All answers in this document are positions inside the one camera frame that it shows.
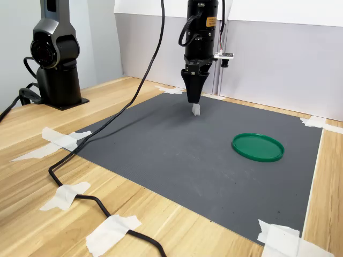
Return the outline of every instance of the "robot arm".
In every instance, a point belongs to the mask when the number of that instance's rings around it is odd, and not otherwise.
[[[225,16],[225,0],[223,1],[223,22]],[[215,27],[217,24],[218,0],[189,0],[187,23],[185,24],[179,45],[185,47],[185,69],[181,71],[187,89],[188,102],[199,103],[203,85],[209,75],[213,61],[222,59],[222,67],[228,67],[233,54],[216,53],[213,56]],[[186,33],[186,43],[182,39]]]
[[[41,16],[33,29],[31,54],[40,66],[42,102],[60,110],[88,102],[81,98],[76,68],[80,47],[69,19],[69,0],[41,0]]]

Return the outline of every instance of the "gray mat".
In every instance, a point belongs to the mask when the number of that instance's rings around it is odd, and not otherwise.
[[[128,109],[79,155],[259,244],[258,219],[301,233],[322,130],[207,97],[200,105],[195,117],[185,93],[161,94]],[[245,132],[277,139],[284,157],[261,163],[240,156],[231,141]]]

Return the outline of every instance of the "white backdrop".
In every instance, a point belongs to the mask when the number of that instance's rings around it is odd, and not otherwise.
[[[229,20],[343,27],[342,0],[234,0]]]
[[[233,0],[225,1],[226,19],[229,16]],[[160,0],[116,0],[115,13],[142,14],[161,16]],[[165,0],[165,13],[167,17],[187,18],[187,0]],[[222,20],[222,2],[219,0],[218,20]]]
[[[342,0],[234,0],[219,94],[343,120],[342,11]]]

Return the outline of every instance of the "white panel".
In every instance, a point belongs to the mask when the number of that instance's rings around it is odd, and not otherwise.
[[[116,21],[124,74],[142,78],[158,43],[161,17],[117,13]],[[166,18],[162,45],[147,80],[185,88],[181,77],[181,69],[185,67],[185,48],[177,43],[185,22],[186,18]],[[219,29],[216,29],[215,38],[214,52],[217,51]],[[209,73],[203,92],[212,94],[215,62]]]
[[[123,76],[114,0],[88,0],[97,83]]]
[[[80,55],[77,58],[80,88],[94,86],[97,82],[87,1],[70,0],[70,23],[76,30],[80,45]]]
[[[343,121],[343,28],[229,21],[220,95]]]
[[[342,0],[234,0],[229,20],[343,27]]]
[[[226,0],[226,20],[233,0]],[[165,13],[167,17],[187,18],[187,0],[165,0]],[[160,0],[116,0],[115,13],[142,14],[161,16]],[[222,20],[222,1],[219,0],[218,20]]]

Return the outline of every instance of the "black cable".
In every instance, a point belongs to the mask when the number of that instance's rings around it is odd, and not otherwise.
[[[37,86],[37,84],[36,84],[36,83],[30,83],[30,84],[28,84],[28,85],[26,86],[26,88],[31,88],[32,86]],[[6,108],[6,110],[3,111],[2,114],[0,114],[0,122],[5,118],[5,116],[10,112],[10,110],[17,104],[17,102],[19,101],[19,99],[20,99],[20,97],[17,96],[17,97],[14,99],[13,103],[11,103],[11,105],[8,106],[8,107]]]
[[[189,17],[189,19],[187,20],[186,24],[183,26],[183,29],[181,31],[181,34],[180,34],[180,37],[178,38],[178,44],[181,46],[181,47],[186,47],[188,46],[197,36],[201,36],[200,34],[198,33],[195,33],[193,35],[193,37],[188,40],[185,44],[182,43],[182,40],[183,40],[183,37],[188,29],[188,27],[191,25],[191,23],[195,20],[195,19],[199,19],[203,14],[203,8],[202,7],[199,7],[199,11],[198,11],[198,14],[196,16],[192,15],[191,17]]]
[[[221,24],[220,28],[220,36],[222,36],[224,31],[224,25],[225,25],[225,0],[222,0],[222,7],[223,7],[223,22]]]
[[[27,70],[29,71],[29,73],[35,78],[37,79],[36,74],[31,70],[29,64],[27,63],[27,60],[34,60],[32,57],[25,57],[24,58],[24,65],[27,68]]]
[[[105,127],[107,127],[112,121],[114,121],[120,114],[122,114],[130,105],[133,104],[133,102],[135,101],[135,99],[137,98],[138,94],[139,94],[139,91],[147,77],[147,75],[149,74],[149,71],[151,69],[151,66],[156,58],[156,55],[157,53],[159,52],[159,49],[160,49],[160,46],[161,46],[161,43],[162,43],[162,38],[163,38],[163,31],[165,29],[165,5],[164,5],[164,2],[163,0],[161,0],[161,8],[162,8],[162,25],[161,25],[161,34],[160,34],[160,39],[159,39],[159,43],[157,45],[157,48],[156,48],[156,51],[149,63],[149,66],[148,66],[148,69],[147,71],[145,72],[139,86],[138,86],[138,89],[135,93],[135,95],[133,96],[132,100],[127,104],[125,105],[125,107],[120,111],[118,112],[117,114],[113,115],[112,118],[107,121],[102,127],[100,127],[99,129],[97,129],[96,131],[94,131],[92,134],[90,134],[89,136],[87,136],[81,143],[80,145],[75,148],[75,150],[71,151],[65,158],[61,159],[60,161],[58,161],[57,163],[55,163],[54,165],[52,165],[50,168],[49,168],[49,174],[51,175],[51,177],[53,178],[53,180],[56,182],[56,184],[58,186],[62,186],[62,182],[56,177],[56,175],[54,174],[54,169],[56,168],[59,168],[61,165],[63,165],[66,161],[68,161],[71,157],[73,157],[74,155],[76,155],[82,148],[82,146],[87,142],[87,140],[93,136],[95,136],[96,134],[98,134],[100,131],[102,131]],[[102,202],[95,196],[91,196],[91,195],[81,195],[81,194],[78,194],[76,195],[75,198],[78,198],[78,199],[86,199],[86,200],[93,200],[95,201],[100,209],[103,211],[103,213],[106,215],[106,217],[109,217],[111,216],[111,214],[109,213],[109,211],[105,208],[105,206],[102,204]],[[156,240],[146,236],[146,235],[143,235],[141,233],[137,233],[137,232],[134,232],[132,230],[129,230],[128,231],[128,234],[134,236],[134,237],[137,237],[137,238],[140,238],[144,241],[147,241],[151,244],[153,244],[160,252],[161,256],[162,257],[166,257],[166,254],[163,250],[163,247],[160,245],[159,242],[157,242]]]

